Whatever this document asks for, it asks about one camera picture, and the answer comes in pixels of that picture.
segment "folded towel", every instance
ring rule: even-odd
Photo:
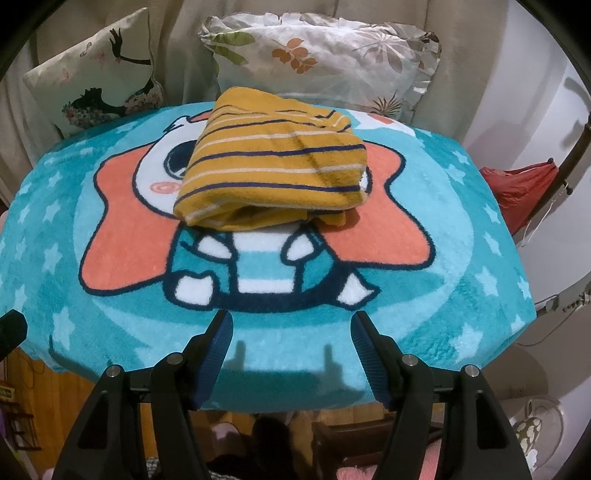
[[[191,226],[251,230],[361,205],[367,155],[349,117],[235,87],[217,100],[174,205]]]

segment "pillow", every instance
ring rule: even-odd
[[[69,137],[162,106],[162,87],[153,71],[149,13],[141,8],[30,70],[24,82]]]
[[[200,36],[222,92],[233,86],[409,122],[440,60],[439,39],[413,25],[317,14],[209,17]]]

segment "screw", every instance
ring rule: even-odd
[[[105,373],[107,374],[107,377],[116,377],[117,375],[119,375],[121,373],[121,367],[119,365],[111,365],[106,371]]]
[[[418,364],[418,358],[411,353],[407,353],[402,356],[402,363],[409,367],[414,367]]]
[[[169,365],[178,365],[180,362],[183,361],[183,354],[182,353],[171,353],[168,357],[166,357],[166,362]]]
[[[480,374],[480,369],[476,365],[466,365],[464,372],[468,377],[477,377]]]

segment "cartoon ear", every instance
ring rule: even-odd
[[[80,266],[80,282],[96,294],[135,290],[166,272],[178,220],[139,201],[132,179],[152,144],[106,160],[95,174],[105,213]]]
[[[329,248],[346,262],[384,266],[426,266],[434,248],[418,222],[390,196],[390,179],[403,168],[393,150],[365,142],[372,191],[367,201],[347,211],[346,224],[331,227],[318,222]]]

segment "red bag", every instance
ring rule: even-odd
[[[480,173],[499,203],[511,235],[515,235],[530,219],[530,213],[558,174],[558,167],[548,160],[518,170],[483,167]]]

